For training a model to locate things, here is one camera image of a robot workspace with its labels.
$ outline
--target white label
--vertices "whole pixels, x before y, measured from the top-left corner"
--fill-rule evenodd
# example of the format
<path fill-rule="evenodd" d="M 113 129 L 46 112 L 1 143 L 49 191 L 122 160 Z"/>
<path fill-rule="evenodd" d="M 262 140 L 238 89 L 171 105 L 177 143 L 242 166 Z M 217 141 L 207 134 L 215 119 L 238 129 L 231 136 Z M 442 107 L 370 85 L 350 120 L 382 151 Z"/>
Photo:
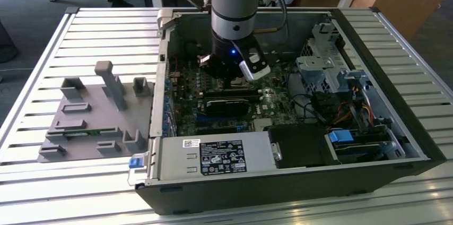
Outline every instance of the white label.
<path fill-rule="evenodd" d="M 259 56 L 257 54 L 254 54 L 249 57 L 249 60 L 250 60 L 251 63 L 257 63 L 259 61 Z"/>
<path fill-rule="evenodd" d="M 182 147 L 198 147 L 199 146 L 199 139 L 183 139 L 182 140 Z"/>

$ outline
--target black side panel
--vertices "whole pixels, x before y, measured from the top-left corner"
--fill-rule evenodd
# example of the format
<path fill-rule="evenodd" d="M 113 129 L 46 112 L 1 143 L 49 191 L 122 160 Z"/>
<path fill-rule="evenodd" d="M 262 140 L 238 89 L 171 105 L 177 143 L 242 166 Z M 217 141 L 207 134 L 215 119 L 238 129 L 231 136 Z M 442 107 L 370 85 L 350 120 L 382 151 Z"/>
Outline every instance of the black side panel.
<path fill-rule="evenodd" d="M 197 213 L 372 192 L 424 166 L 426 162 L 411 162 L 271 177 L 225 176 L 225 180 L 150 186 L 135 192 L 159 215 Z"/>
<path fill-rule="evenodd" d="M 331 14 L 334 19 L 338 22 L 338 25 L 344 32 L 352 49 L 356 51 L 356 54 L 363 61 L 363 64 L 374 78 L 378 87 L 380 88 L 391 107 L 398 114 L 402 123 L 407 127 L 407 130 L 415 139 L 423 153 L 426 156 L 435 161 L 435 164 L 440 164 L 446 161 L 446 158 L 439 151 L 430 135 L 427 134 L 420 122 L 418 121 L 415 115 L 411 112 L 406 102 L 402 99 L 400 94 L 398 93 L 387 75 L 384 74 L 382 68 L 379 67 L 372 55 L 370 54 L 363 42 L 359 39 L 358 34 L 354 31 L 352 26 L 350 25 L 346 17 L 338 9 L 331 10 Z"/>

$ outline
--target barcode sticker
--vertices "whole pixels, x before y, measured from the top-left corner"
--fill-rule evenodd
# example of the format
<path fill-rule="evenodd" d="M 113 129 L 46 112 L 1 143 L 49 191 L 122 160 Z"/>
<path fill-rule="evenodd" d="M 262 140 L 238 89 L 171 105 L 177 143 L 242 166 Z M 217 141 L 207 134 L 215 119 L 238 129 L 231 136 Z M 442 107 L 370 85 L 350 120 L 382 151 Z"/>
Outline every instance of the barcode sticker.
<path fill-rule="evenodd" d="M 199 146 L 199 139 L 183 139 L 182 140 L 182 147 L 198 147 Z"/>

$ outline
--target blue tab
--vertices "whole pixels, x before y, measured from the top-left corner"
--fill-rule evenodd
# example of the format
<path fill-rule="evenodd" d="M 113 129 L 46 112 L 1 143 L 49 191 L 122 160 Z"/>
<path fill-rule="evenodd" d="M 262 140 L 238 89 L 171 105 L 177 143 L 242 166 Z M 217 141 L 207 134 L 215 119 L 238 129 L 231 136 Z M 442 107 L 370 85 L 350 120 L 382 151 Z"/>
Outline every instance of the blue tab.
<path fill-rule="evenodd" d="M 142 168 L 142 157 L 130 158 L 129 160 L 129 168 Z"/>
<path fill-rule="evenodd" d="M 327 134 L 330 142 L 351 142 L 354 140 L 351 133 L 347 130 L 331 131 Z"/>

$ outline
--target power supply label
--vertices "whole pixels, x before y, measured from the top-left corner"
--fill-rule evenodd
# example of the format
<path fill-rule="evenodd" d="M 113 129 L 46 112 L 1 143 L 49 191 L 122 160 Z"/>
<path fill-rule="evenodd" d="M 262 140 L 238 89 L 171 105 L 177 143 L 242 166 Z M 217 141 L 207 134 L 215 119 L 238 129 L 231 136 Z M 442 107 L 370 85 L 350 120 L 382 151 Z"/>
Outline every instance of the power supply label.
<path fill-rule="evenodd" d="M 203 176 L 246 172 L 242 140 L 199 143 Z"/>

